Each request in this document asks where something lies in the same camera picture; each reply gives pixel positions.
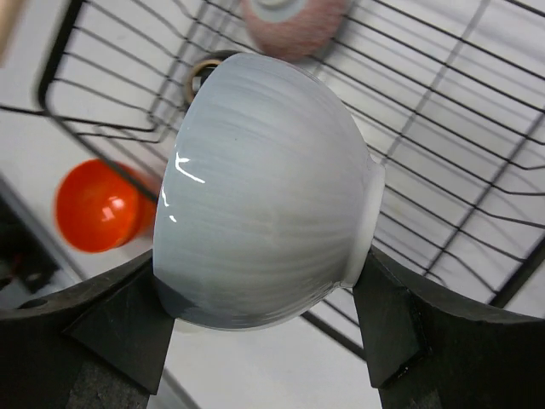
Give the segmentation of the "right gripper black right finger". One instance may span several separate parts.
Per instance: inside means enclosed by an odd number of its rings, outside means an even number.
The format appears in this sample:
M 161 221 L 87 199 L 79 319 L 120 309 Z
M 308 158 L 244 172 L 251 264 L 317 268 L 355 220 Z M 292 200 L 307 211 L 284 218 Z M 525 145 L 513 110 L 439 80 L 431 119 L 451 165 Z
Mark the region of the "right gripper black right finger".
M 384 408 L 542 408 L 544 321 L 476 302 L 371 249 L 353 297 Z

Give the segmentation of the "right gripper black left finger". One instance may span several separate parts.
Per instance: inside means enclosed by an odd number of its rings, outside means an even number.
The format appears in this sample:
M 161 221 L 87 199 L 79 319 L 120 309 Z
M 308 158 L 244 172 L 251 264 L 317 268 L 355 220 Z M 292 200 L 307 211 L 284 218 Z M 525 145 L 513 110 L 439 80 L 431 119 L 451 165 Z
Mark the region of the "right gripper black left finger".
M 174 320 L 152 253 L 1 313 L 3 408 L 144 408 Z

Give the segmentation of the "grey white bowl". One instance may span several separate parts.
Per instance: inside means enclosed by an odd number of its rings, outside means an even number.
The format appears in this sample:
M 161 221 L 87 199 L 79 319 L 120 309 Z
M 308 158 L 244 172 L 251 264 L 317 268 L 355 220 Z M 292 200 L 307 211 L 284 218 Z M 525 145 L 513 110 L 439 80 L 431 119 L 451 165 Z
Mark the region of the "grey white bowl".
M 154 227 L 160 301 L 221 331 L 277 325 L 356 285 L 385 169 L 319 79 L 238 53 L 197 92 L 169 156 Z

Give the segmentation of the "brown bowl beige inside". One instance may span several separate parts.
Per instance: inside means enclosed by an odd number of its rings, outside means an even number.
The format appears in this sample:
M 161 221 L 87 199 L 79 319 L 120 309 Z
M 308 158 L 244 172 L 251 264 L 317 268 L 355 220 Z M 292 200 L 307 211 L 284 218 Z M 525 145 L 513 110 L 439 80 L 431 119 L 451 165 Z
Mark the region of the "brown bowl beige inside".
M 211 73 L 226 59 L 239 54 L 236 50 L 219 50 L 206 54 L 188 72 L 184 83 L 184 100 L 190 106 Z

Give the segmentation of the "black white patterned bowl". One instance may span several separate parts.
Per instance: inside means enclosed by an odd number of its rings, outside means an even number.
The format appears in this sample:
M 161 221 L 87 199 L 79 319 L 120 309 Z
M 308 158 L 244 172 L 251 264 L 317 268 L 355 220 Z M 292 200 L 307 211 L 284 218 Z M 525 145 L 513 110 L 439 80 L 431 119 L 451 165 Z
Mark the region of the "black white patterned bowl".
M 323 48 L 341 26 L 348 0 L 241 2 L 246 29 L 261 52 L 295 61 Z

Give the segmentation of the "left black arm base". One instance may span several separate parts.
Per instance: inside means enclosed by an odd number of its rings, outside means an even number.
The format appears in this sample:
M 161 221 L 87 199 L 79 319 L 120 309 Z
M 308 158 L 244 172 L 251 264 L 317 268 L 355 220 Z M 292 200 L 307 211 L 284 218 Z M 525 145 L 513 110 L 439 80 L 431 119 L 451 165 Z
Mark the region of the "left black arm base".
M 8 204 L 1 200 L 1 309 L 36 296 L 59 267 Z

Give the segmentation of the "orange bowl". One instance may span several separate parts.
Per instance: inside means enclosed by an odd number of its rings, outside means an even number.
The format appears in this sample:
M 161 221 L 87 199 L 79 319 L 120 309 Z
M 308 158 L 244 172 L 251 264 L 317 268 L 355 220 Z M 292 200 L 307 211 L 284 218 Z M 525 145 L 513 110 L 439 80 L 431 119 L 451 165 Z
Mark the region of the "orange bowl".
M 109 251 L 149 233 L 156 208 L 156 199 L 97 158 L 70 170 L 54 197 L 60 235 L 87 253 Z

